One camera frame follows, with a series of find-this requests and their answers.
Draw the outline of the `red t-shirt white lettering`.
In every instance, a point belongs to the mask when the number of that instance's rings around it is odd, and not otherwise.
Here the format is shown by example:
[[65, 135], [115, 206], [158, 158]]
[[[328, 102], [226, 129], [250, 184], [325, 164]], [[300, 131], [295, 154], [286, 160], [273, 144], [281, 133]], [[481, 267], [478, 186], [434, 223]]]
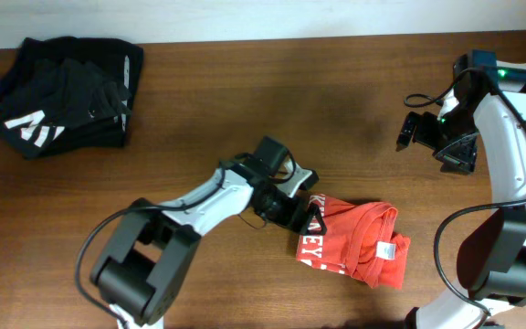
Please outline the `red t-shirt white lettering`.
[[324, 194], [311, 196], [310, 203], [319, 208], [327, 232], [301, 236], [296, 260], [371, 288], [403, 287], [411, 239], [395, 232], [396, 207], [382, 201], [354, 205]]

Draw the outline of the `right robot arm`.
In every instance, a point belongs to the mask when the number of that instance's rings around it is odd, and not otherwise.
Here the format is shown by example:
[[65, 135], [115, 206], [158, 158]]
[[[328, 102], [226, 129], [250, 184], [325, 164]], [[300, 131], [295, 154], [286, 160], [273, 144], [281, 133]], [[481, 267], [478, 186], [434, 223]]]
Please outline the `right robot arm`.
[[406, 316], [407, 328], [490, 328], [492, 317], [526, 305], [526, 69], [472, 50], [440, 95], [411, 94], [396, 146], [429, 148], [449, 173], [469, 175], [487, 156], [488, 218], [461, 243], [457, 277]]

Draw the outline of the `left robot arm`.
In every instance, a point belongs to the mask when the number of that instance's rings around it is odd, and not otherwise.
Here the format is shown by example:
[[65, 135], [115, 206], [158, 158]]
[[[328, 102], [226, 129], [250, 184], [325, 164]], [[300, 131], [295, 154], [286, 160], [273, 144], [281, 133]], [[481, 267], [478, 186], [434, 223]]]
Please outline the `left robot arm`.
[[319, 178], [282, 143], [263, 137], [254, 153], [218, 163], [202, 185], [174, 200], [135, 200], [94, 228], [119, 224], [92, 266], [100, 298], [89, 301], [120, 328], [160, 328], [204, 235], [250, 208], [264, 223], [301, 236], [327, 232], [321, 211], [299, 195]]

